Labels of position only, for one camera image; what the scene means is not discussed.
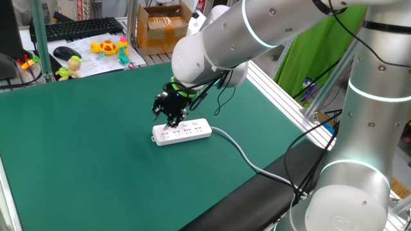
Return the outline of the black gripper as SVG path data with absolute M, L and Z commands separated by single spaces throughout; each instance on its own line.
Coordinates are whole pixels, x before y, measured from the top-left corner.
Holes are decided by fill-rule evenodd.
M 152 106 L 153 120 L 156 121 L 163 111 L 168 117 L 163 130 L 176 128 L 187 117 L 186 107 L 190 106 L 191 103 L 191 98 L 172 90 L 165 90 L 154 99 Z

